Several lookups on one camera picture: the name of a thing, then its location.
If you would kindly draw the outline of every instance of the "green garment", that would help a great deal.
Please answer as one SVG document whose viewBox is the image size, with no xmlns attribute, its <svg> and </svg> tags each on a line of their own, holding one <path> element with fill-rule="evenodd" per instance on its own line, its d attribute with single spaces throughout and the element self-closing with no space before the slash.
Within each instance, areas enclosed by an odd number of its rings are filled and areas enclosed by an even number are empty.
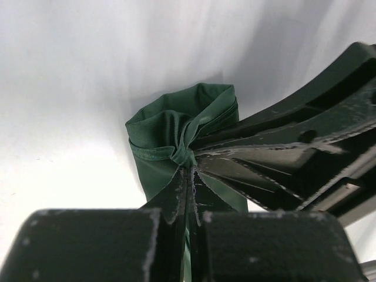
<svg viewBox="0 0 376 282">
<path fill-rule="evenodd" d="M 178 166 L 196 164 L 189 148 L 192 141 L 238 121 L 233 85 L 199 83 L 164 94 L 139 110 L 126 128 L 147 200 L 170 182 Z M 229 205 L 248 211 L 246 199 L 216 179 L 203 177 Z"/>
</svg>

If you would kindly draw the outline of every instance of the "white surface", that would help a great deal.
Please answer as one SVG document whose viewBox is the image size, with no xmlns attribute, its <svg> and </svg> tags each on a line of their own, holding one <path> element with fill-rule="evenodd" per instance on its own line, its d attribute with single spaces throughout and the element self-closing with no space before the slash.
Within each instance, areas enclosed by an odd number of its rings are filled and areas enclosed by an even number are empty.
<svg viewBox="0 0 376 282">
<path fill-rule="evenodd" d="M 161 93 L 233 83 L 244 118 L 350 43 L 375 43 L 375 12 L 373 0 L 0 0 L 0 261 L 36 209 L 145 202 L 124 123 Z M 361 261 L 375 258 L 368 229 L 351 233 Z"/>
</svg>

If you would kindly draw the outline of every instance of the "white background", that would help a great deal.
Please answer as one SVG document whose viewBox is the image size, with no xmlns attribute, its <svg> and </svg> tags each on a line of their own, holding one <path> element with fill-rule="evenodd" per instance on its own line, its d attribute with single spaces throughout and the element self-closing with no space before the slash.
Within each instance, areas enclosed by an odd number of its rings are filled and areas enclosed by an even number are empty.
<svg viewBox="0 0 376 282">
<path fill-rule="evenodd" d="M 0 264 L 36 209 L 145 202 L 124 123 L 160 94 L 233 83 L 244 118 L 376 43 L 375 16 L 374 0 L 0 0 Z M 348 230 L 360 261 L 375 226 Z"/>
</svg>

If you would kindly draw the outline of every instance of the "green fabric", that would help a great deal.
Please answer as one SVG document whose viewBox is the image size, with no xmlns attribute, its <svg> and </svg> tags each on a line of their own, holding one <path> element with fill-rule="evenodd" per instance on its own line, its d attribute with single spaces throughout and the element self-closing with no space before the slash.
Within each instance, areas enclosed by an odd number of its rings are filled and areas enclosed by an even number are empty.
<svg viewBox="0 0 376 282">
<path fill-rule="evenodd" d="M 126 128 L 146 199 L 149 201 L 170 182 L 178 166 L 197 164 L 189 148 L 192 141 L 238 121 L 233 85 L 199 83 L 164 94 L 139 110 Z M 204 175 L 204 179 L 229 205 L 248 212 L 246 199 L 212 177 Z M 184 276 L 190 281 L 188 251 L 185 256 Z"/>
</svg>

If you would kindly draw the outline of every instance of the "round hole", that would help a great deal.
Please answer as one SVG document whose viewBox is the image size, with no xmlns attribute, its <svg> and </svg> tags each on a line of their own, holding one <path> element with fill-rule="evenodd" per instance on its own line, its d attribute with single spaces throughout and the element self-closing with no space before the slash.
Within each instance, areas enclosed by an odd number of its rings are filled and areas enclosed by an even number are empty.
<svg viewBox="0 0 376 282">
<path fill-rule="evenodd" d="M 376 91 L 371 96 L 371 104 L 376 105 Z"/>
<path fill-rule="evenodd" d="M 303 132 L 299 136 L 298 141 L 301 143 L 309 144 L 309 143 L 312 143 L 313 139 L 315 139 L 316 137 L 317 137 L 316 130 L 308 130 L 308 131 Z"/>
</svg>

